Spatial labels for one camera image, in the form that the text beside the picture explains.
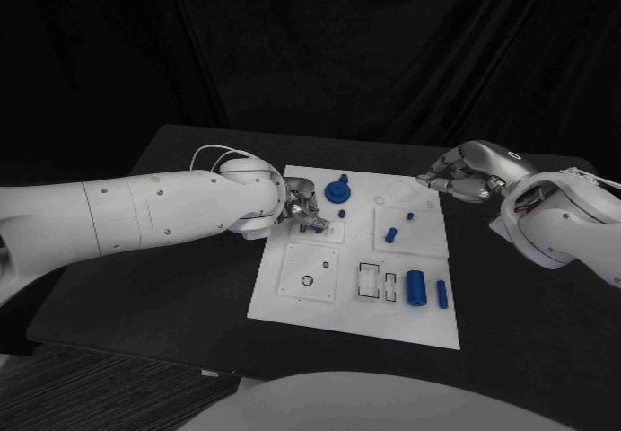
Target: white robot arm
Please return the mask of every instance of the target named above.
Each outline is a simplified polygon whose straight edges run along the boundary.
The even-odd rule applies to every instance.
[[[451,167],[454,180],[436,175]],[[416,181],[457,199],[480,203],[504,197],[490,228],[542,267],[573,259],[621,287],[621,201],[599,186],[621,185],[570,168],[537,173],[500,145],[468,141],[449,150]]]
[[[0,188],[0,305],[73,262],[225,230],[248,240],[265,238],[289,217],[328,227],[311,181],[282,178],[253,156],[229,160],[220,174],[190,166],[183,172]]]

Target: blue object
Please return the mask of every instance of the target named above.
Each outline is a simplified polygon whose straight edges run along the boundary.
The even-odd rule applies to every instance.
[[[386,242],[389,244],[392,244],[395,242],[395,237],[398,236],[398,228],[396,227],[390,227],[387,229],[387,234],[386,234]]]
[[[408,271],[408,304],[415,307],[426,305],[426,291],[425,291],[425,274],[421,271]]]
[[[351,189],[349,188],[347,182],[347,175],[343,174],[338,181],[331,182],[326,186],[326,198],[333,204],[341,204],[347,201],[349,196],[351,196]]]
[[[447,298],[447,286],[442,280],[436,282],[436,303],[439,308],[449,308],[449,298]]]

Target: gray carpet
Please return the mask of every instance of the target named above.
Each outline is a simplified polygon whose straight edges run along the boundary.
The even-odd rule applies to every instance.
[[[42,345],[0,369],[0,429],[174,430],[238,384],[194,368]]]

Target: black table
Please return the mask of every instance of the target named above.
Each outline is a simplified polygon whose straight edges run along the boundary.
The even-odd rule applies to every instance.
[[[160,129],[131,175],[189,169],[194,150],[228,145],[287,164],[413,176],[448,148]],[[523,154],[540,171],[579,158]],[[217,152],[203,150],[196,168]],[[29,328],[70,345],[269,380],[318,371],[409,376],[481,393],[578,429],[609,429],[621,398],[621,291],[578,261],[532,263],[488,229],[500,198],[441,195],[461,351],[246,318],[265,240],[230,232],[68,267]]]

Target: black backdrop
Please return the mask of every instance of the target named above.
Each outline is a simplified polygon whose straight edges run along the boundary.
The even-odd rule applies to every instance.
[[[0,12],[0,186],[127,175],[170,123],[485,138],[619,180],[617,1],[9,0]],[[32,351],[60,272],[0,310],[0,352]]]

